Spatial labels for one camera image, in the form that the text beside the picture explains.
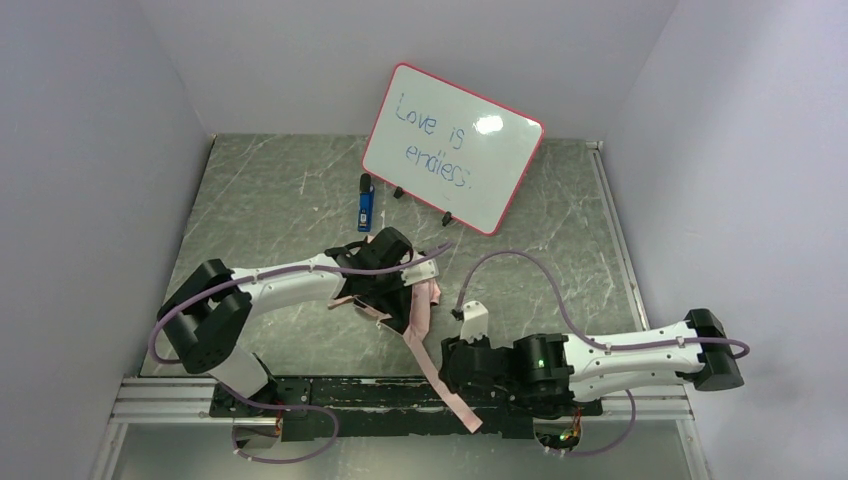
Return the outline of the pink folding umbrella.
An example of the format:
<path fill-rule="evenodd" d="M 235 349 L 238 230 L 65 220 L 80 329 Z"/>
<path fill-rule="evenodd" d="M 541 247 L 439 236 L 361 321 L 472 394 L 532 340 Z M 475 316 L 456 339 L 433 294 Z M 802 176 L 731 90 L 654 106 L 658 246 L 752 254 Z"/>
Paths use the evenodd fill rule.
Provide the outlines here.
<path fill-rule="evenodd" d="M 362 240 L 329 248 L 324 253 L 340 267 L 359 270 L 385 269 L 424 257 L 393 227 L 386 227 Z M 346 283 L 330 306 L 334 308 L 351 303 L 363 315 L 374 318 L 400 335 L 434 392 L 467 432 L 477 432 L 483 421 L 461 397 L 449 391 L 424 346 L 430 331 L 431 308 L 441 299 L 436 279 L 431 277 L 406 284 L 399 271 L 376 276 L 346 274 L 344 278 Z"/>

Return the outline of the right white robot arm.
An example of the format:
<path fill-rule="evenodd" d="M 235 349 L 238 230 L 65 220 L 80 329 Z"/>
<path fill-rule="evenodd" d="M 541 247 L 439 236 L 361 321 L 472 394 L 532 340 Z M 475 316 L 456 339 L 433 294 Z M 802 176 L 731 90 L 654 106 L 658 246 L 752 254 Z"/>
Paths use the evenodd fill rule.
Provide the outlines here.
<path fill-rule="evenodd" d="M 474 306 L 465 317 L 472 326 L 441 345 L 440 380 L 452 393 L 489 393 L 537 417 L 563 416 L 645 386 L 690 383 L 711 392 L 744 384 L 737 360 L 746 347 L 705 308 L 653 330 L 587 338 L 533 334 L 509 347 L 492 346 L 484 308 Z"/>

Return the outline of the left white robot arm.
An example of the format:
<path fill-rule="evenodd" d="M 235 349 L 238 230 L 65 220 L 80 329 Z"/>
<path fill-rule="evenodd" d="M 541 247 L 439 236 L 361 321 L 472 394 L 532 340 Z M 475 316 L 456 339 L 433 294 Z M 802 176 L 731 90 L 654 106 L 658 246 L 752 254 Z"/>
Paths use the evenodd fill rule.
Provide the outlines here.
<path fill-rule="evenodd" d="M 334 247 L 307 260 L 265 268 L 229 268 L 222 260 L 202 263 L 162 305 L 148 343 L 151 358 L 165 335 L 176 363 L 193 375 L 208 374 L 245 398 L 273 390 L 270 373 L 238 345 L 245 324 L 266 313 L 308 302 L 331 305 L 374 300 L 391 315 L 391 296 L 409 292 L 401 265 L 412 260 L 411 242 L 386 227 L 370 240 Z"/>

